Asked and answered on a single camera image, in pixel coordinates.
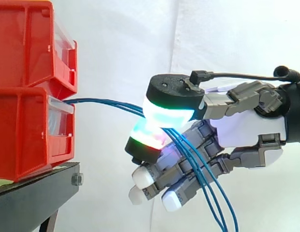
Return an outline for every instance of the green light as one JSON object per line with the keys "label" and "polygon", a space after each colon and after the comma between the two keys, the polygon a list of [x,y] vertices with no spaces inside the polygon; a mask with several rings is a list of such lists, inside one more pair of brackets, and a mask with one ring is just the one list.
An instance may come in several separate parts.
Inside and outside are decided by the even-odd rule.
{"label": "green light", "polygon": [[166,140],[164,131],[148,122],[145,118],[141,118],[135,125],[131,132],[131,137],[142,144],[153,147],[155,149],[162,149]]}
{"label": "green light", "polygon": [[161,128],[181,128],[193,116],[194,110],[171,110],[144,100],[143,112],[148,121]]}

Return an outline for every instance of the blue cable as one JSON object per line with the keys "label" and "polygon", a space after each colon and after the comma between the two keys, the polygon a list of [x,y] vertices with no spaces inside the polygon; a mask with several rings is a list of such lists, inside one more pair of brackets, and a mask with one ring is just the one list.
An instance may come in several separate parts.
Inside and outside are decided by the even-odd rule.
{"label": "blue cable", "polygon": [[[175,143],[175,145],[176,145],[177,149],[179,150],[179,152],[184,157],[186,157],[186,159],[190,163],[190,165],[193,168],[193,171],[194,171],[194,173],[195,173],[195,175],[196,175],[196,177],[197,177],[197,179],[198,179],[198,181],[199,181],[199,183],[201,185],[201,188],[203,189],[206,201],[208,203],[208,206],[209,206],[209,208],[211,210],[211,213],[212,213],[215,221],[218,223],[218,225],[220,226],[220,228],[221,228],[221,230],[223,232],[227,232],[227,226],[226,226],[226,223],[225,223],[225,220],[224,220],[224,216],[223,216],[222,210],[221,210],[220,205],[218,203],[218,200],[217,200],[217,198],[215,196],[215,193],[212,190],[212,187],[210,186],[210,184],[206,180],[205,175],[203,174],[201,168],[199,167],[197,160],[192,155],[192,153],[182,143],[180,143],[179,139],[177,138],[177,136],[175,134],[173,134],[173,131],[171,129],[163,129],[163,130],[171,138],[171,140]],[[214,211],[214,209],[212,207],[212,204],[210,202],[209,196],[208,196],[206,188],[205,188],[205,184],[209,188],[209,190],[211,192],[211,195],[212,195],[212,197],[213,197],[213,199],[214,199],[214,201],[216,203],[216,206],[217,206],[218,212],[220,214],[221,220],[223,222],[223,225],[222,225],[221,221],[218,219],[218,217],[217,217],[217,215],[216,215],[216,213],[215,213],[215,211]]]}
{"label": "blue cable", "polygon": [[210,170],[209,166],[207,165],[207,163],[205,162],[205,160],[203,159],[203,157],[200,155],[199,151],[190,143],[190,141],[188,141],[182,134],[180,134],[178,131],[176,131],[175,129],[173,129],[174,132],[197,154],[197,156],[199,157],[199,159],[203,162],[205,168],[207,169],[207,171],[209,172],[209,174],[211,175],[212,179],[214,180],[214,182],[216,183],[218,189],[220,190],[222,196],[224,197],[226,204],[232,214],[233,220],[234,220],[234,224],[235,224],[235,231],[238,232],[239,228],[238,228],[238,222],[237,222],[237,217],[236,214],[234,212],[233,206],[230,203],[227,195],[225,194],[223,188],[221,187],[219,181],[217,180],[217,178],[215,178],[215,176],[213,175],[212,171]]}
{"label": "blue cable", "polygon": [[[125,103],[125,102],[118,102],[118,101],[113,101],[113,100],[108,100],[108,99],[94,99],[94,98],[72,99],[72,100],[66,100],[65,102],[68,103],[68,104],[75,104],[75,103],[82,103],[82,102],[102,103],[102,104],[106,104],[106,105],[117,107],[117,108],[125,110],[127,112],[136,114],[138,116],[144,117],[141,107],[133,105],[133,104],[130,104],[130,103]],[[199,182],[200,182],[200,184],[202,186],[202,189],[203,189],[203,191],[205,193],[205,197],[206,197],[206,200],[207,200],[207,202],[209,204],[210,210],[211,210],[212,214],[214,215],[214,217],[215,217],[217,223],[219,224],[220,228],[225,232],[225,231],[227,231],[227,227],[226,227],[226,224],[225,224],[225,221],[224,221],[224,218],[223,218],[222,211],[221,211],[220,206],[218,205],[217,199],[215,197],[215,194],[214,194],[211,186],[209,185],[209,183],[206,181],[205,176],[202,173],[202,171],[201,171],[201,169],[200,169],[200,167],[199,167],[199,165],[198,165],[195,157],[188,150],[188,148],[182,144],[181,140],[179,138],[177,138],[177,136],[179,136],[197,154],[197,156],[202,161],[202,163],[204,164],[204,166],[207,169],[207,171],[210,173],[211,177],[213,178],[213,180],[216,183],[217,187],[219,188],[220,192],[222,193],[222,195],[223,195],[223,197],[224,197],[224,199],[225,199],[225,201],[226,201],[226,203],[227,203],[227,205],[228,205],[228,207],[229,207],[229,209],[231,211],[231,214],[233,216],[233,220],[234,220],[234,223],[235,223],[235,230],[236,230],[236,232],[238,232],[239,229],[238,229],[238,224],[237,224],[237,218],[236,218],[236,214],[235,214],[235,212],[233,210],[233,207],[232,207],[231,203],[229,202],[228,197],[226,196],[226,194],[225,194],[224,190],[222,189],[220,183],[214,177],[212,171],[208,167],[208,165],[205,162],[205,160],[201,157],[199,151],[195,147],[193,147],[193,145],[185,137],[183,137],[180,133],[178,133],[175,129],[164,129],[164,130],[167,132],[167,134],[169,135],[169,137],[174,141],[174,143],[176,144],[177,148],[181,148],[182,147],[180,152],[182,152],[185,155],[185,157],[187,158],[187,160],[191,164],[191,166],[192,166],[192,168],[194,170],[194,173],[196,174],[196,176],[197,176],[197,178],[198,178],[198,180],[199,180]],[[193,165],[192,160],[194,161],[194,163],[198,167],[198,169],[196,169],[196,167]],[[215,201],[216,206],[218,208],[219,214],[220,214],[220,216],[222,218],[223,224],[225,225],[224,228],[223,228],[222,224],[220,223],[220,221],[218,220],[218,218],[217,218],[217,216],[216,216],[216,214],[215,214],[215,212],[213,210],[213,207],[211,205],[211,202],[209,200],[207,192],[204,189],[204,187],[205,187],[204,183],[203,183],[203,181],[200,178],[200,174],[202,175],[202,178],[205,180],[205,183],[206,183],[207,187],[210,189],[210,192],[211,192],[212,196],[214,197],[214,201]]]}

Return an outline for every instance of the red storage bin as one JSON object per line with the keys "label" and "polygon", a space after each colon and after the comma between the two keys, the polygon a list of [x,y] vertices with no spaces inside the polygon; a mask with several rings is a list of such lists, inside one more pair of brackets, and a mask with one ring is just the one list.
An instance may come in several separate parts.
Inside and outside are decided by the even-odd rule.
{"label": "red storage bin", "polygon": [[76,50],[51,2],[0,0],[0,87],[43,87],[61,100],[72,96]]}
{"label": "red storage bin", "polygon": [[43,88],[0,88],[0,179],[19,181],[73,158],[74,113]]}

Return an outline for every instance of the screw head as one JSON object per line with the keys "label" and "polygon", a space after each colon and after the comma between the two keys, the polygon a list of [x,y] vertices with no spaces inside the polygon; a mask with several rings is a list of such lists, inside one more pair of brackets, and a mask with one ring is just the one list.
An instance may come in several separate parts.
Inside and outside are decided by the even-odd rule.
{"label": "screw head", "polygon": [[83,173],[75,173],[72,176],[72,185],[81,186],[83,185]]}

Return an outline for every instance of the white wall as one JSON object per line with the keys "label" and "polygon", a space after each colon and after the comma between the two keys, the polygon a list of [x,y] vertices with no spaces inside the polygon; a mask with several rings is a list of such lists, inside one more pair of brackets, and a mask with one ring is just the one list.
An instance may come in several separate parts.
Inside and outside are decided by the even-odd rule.
{"label": "white wall", "polygon": [[[78,41],[78,97],[141,105],[151,76],[170,69],[271,75],[284,64],[300,71],[297,0],[53,2]],[[60,209],[57,232],[150,230],[152,204],[133,207],[127,197],[135,166],[123,148],[135,121],[107,106],[77,106],[75,160],[81,162],[85,183]],[[239,169],[219,180],[240,231],[300,231],[300,145],[287,145],[284,156],[267,169]],[[219,231],[202,193],[176,213],[166,213],[155,201],[151,231],[183,230]]]}

